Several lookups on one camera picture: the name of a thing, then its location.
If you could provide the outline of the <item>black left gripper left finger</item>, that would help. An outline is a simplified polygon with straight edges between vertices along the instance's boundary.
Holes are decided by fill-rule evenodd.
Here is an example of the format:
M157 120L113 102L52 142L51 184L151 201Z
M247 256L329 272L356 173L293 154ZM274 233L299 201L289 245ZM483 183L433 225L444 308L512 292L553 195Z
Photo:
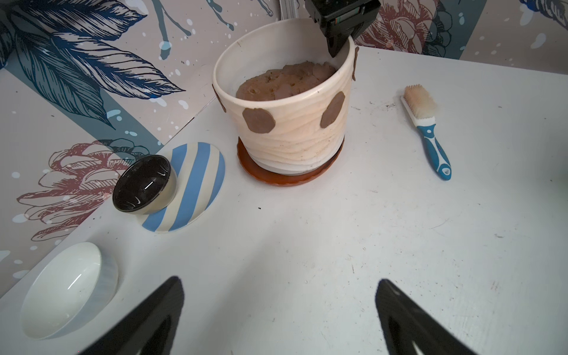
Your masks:
M169 354L183 304L182 281L172 276L82 353Z

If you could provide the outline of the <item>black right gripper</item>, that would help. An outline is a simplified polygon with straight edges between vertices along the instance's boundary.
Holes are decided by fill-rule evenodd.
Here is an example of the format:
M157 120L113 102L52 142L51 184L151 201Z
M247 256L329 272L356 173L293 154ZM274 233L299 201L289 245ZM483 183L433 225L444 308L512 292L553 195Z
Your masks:
M379 0L307 0L306 10L327 38L335 58L350 38L360 36L378 16Z

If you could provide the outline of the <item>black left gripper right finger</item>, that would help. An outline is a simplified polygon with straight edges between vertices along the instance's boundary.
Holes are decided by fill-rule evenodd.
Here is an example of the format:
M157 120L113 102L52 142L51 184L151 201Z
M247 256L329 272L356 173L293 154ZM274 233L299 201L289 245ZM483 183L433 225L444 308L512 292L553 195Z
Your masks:
M375 304L389 354L475 354L390 280L378 283Z

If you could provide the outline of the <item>white ceramic flower pot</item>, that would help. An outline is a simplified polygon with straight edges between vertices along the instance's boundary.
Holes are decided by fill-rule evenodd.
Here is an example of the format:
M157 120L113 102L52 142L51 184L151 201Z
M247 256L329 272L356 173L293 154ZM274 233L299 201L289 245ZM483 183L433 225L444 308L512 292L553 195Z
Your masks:
M237 98L245 80L303 62L329 63L336 72L322 84L286 99ZM331 56L317 23L288 19L253 30L231 44L214 66L212 85L250 158L270 172L302 175L328 162L344 141L355 62L353 39Z

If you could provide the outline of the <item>blue white scrub brush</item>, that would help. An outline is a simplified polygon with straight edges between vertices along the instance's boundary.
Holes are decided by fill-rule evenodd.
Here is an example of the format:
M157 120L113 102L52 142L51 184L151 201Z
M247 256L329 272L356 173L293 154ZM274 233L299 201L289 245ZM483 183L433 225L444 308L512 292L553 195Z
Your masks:
M401 99L414 127L421 136L431 168L442 180L450 180L452 178L451 163L435 134L436 102L421 84L405 87Z

